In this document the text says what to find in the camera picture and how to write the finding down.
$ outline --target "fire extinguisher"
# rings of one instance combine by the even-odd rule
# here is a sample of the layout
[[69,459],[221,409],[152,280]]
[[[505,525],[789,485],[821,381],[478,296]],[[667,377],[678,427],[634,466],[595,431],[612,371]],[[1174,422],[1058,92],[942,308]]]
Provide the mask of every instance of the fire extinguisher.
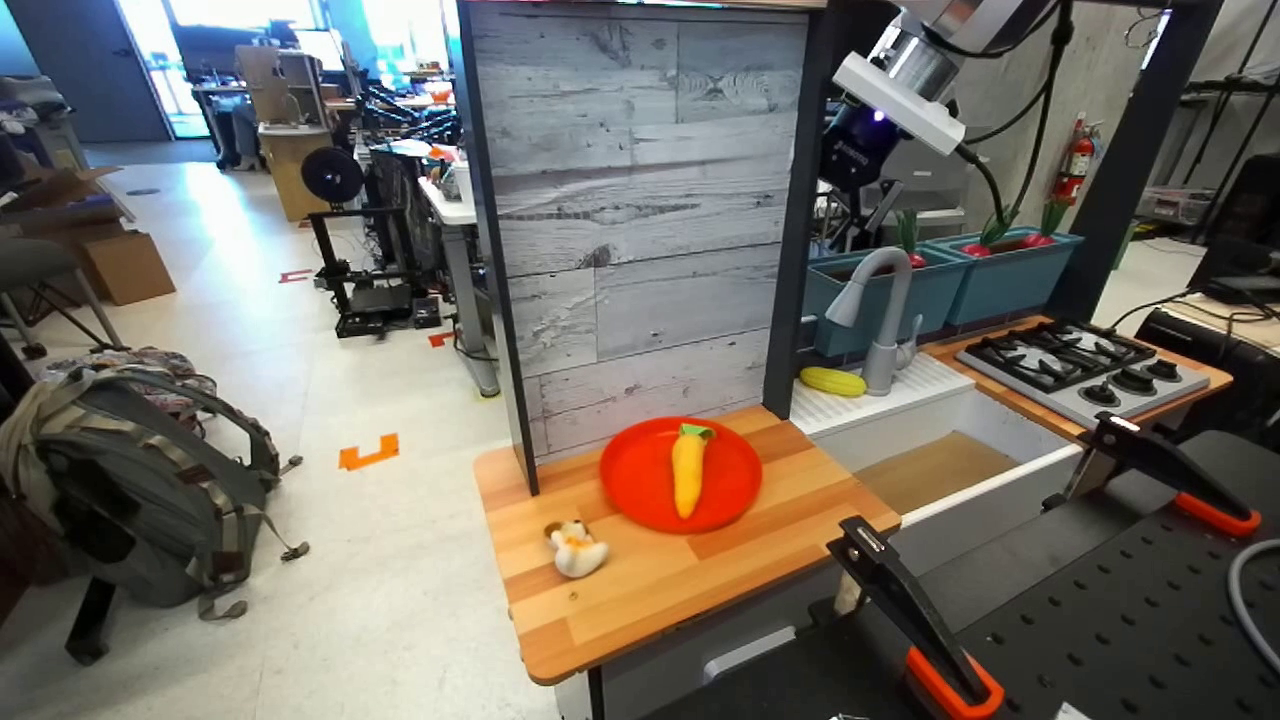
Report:
[[1051,174],[1051,202],[1055,208],[1078,202],[1093,162],[1094,162],[1094,126],[1085,123],[1085,114],[1078,114],[1071,126],[1071,140],[1062,147],[1062,160],[1055,162],[1055,174]]

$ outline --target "gray backpack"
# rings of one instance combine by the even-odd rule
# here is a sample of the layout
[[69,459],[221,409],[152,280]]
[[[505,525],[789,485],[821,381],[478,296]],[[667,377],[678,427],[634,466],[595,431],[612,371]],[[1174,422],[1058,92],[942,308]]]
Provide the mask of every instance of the gray backpack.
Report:
[[[149,395],[172,392],[246,435],[246,459],[213,446]],[[271,435],[233,404],[165,371],[74,367],[40,381],[0,422],[6,501],[61,534],[69,568],[83,568],[138,603],[198,595],[202,618],[253,570],[253,547],[280,485]]]

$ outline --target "office chair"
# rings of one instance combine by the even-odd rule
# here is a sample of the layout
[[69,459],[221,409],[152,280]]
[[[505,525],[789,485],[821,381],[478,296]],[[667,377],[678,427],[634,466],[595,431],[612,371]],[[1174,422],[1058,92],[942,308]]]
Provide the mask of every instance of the office chair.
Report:
[[43,344],[30,335],[30,329],[23,324],[23,316],[15,312],[11,296],[15,289],[40,289],[55,274],[74,274],[95,324],[107,333],[95,335],[91,329],[83,329],[74,316],[69,316],[83,335],[91,335],[95,344],[119,344],[110,318],[104,316],[95,292],[87,289],[79,260],[72,249],[55,245],[55,239],[0,239],[0,308],[6,312],[6,318],[15,324],[20,341],[23,341],[23,357],[40,360]]

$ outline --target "gray wood partition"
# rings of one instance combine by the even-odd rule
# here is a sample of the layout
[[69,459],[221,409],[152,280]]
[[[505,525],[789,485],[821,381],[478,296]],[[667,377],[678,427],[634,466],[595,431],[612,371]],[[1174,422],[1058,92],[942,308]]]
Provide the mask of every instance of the gray wood partition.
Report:
[[465,38],[530,465],[760,404],[806,14],[483,0]]

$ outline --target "red plate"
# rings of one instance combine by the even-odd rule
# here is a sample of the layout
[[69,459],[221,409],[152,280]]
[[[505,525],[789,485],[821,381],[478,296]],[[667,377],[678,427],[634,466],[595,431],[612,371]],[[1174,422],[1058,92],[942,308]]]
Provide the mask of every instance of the red plate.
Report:
[[[703,459],[703,495],[690,516],[676,516],[672,495],[672,444],[678,422],[708,422],[711,444]],[[625,427],[607,438],[600,454],[600,485],[617,512],[654,532],[711,532],[739,521],[760,495],[760,454],[755,446],[725,422],[700,415],[658,415]]]

